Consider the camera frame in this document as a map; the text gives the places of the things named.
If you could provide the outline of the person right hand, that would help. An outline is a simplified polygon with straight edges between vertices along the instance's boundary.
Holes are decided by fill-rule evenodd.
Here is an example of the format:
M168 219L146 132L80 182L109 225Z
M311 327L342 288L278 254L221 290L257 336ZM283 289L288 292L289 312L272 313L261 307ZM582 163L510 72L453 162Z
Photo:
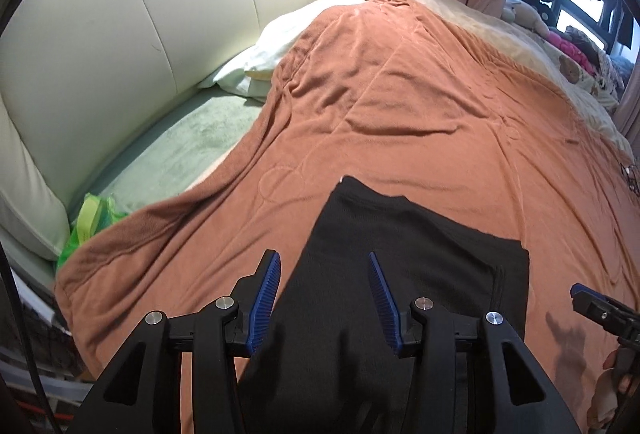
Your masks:
M614 352L608 354L603 363L603 373L599 376L596 391L594 391L587 411L588 428L603 428L614 418L618 407L617 394L626 393L632 382L632 376L625 374L617 384L614 383L613 369L616 357L617 350L614 350Z

